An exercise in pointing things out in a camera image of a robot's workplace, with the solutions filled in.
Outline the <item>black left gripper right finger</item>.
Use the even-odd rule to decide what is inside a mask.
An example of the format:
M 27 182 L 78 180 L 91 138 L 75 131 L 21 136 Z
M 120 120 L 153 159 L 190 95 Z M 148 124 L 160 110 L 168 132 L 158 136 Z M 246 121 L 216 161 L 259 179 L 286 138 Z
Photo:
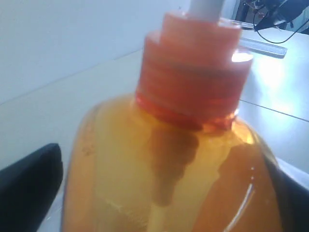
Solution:
M 309 230 L 309 174 L 276 158 L 264 158 L 284 232 Z

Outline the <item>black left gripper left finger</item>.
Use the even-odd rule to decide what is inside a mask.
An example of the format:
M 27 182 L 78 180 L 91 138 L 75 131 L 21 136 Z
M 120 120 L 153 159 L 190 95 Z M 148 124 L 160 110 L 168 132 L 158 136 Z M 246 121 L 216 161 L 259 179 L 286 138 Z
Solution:
M 63 180 L 60 146 L 47 144 L 0 171 L 0 230 L 35 232 Z

